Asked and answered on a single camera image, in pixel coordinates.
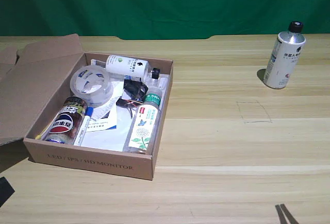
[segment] black bottle cap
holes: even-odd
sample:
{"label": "black bottle cap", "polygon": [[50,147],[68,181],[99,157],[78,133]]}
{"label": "black bottle cap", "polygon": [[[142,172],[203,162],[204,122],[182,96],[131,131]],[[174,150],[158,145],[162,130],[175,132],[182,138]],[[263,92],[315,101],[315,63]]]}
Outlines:
{"label": "black bottle cap", "polygon": [[158,79],[160,74],[159,68],[153,68],[151,78]]}
{"label": "black bottle cap", "polygon": [[303,30],[304,24],[299,21],[292,21],[288,30],[293,33],[300,33]]}

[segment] blue marker cap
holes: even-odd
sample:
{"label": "blue marker cap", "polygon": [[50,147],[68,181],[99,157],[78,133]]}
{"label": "blue marker cap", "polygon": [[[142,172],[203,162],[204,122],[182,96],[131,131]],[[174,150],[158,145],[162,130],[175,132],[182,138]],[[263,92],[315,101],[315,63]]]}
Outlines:
{"label": "blue marker cap", "polygon": [[94,110],[93,107],[87,107],[87,110],[86,110],[86,116],[91,117],[92,114],[93,114],[93,110]]}

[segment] black object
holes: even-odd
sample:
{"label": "black object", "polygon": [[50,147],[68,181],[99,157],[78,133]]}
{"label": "black object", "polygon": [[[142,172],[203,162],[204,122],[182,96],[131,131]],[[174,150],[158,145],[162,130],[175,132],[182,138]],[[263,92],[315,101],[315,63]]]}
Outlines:
{"label": "black object", "polygon": [[5,177],[0,178],[0,207],[15,192]]}
{"label": "black object", "polygon": [[131,99],[119,98],[116,105],[122,108],[130,109],[131,113],[132,108],[135,108],[143,103],[146,92],[148,91],[148,86],[142,82],[126,79],[124,81],[124,90],[128,93]]}
{"label": "black object", "polygon": [[160,69],[159,68],[153,68],[151,73],[152,73],[151,78],[159,79],[159,74],[160,74]]}
{"label": "black object", "polygon": [[292,21],[288,30],[293,33],[300,33],[303,30],[304,24],[299,21]]}
{"label": "black object", "polygon": [[285,219],[285,216],[288,218],[290,224],[299,224],[284,204],[275,205],[275,208],[279,217],[280,224],[288,224]]}

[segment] clear plastic bottle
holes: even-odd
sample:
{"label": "clear plastic bottle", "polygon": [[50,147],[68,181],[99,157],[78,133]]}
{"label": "clear plastic bottle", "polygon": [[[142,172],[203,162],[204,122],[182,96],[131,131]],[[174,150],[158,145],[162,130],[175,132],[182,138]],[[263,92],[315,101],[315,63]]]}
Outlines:
{"label": "clear plastic bottle", "polygon": [[300,57],[306,42],[301,34],[303,23],[293,21],[287,31],[277,35],[277,40],[268,62],[263,82],[274,89],[282,89],[288,84],[290,75]]}
{"label": "clear plastic bottle", "polygon": [[151,154],[160,116],[162,91],[149,86],[144,103],[140,105],[131,123],[123,152]]}

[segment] green backdrop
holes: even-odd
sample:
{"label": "green backdrop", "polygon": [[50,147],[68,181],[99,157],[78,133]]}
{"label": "green backdrop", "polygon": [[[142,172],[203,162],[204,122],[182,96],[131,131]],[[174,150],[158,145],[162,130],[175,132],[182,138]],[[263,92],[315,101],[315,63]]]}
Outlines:
{"label": "green backdrop", "polygon": [[0,0],[0,36],[194,39],[275,34],[290,21],[330,33],[330,0]]}

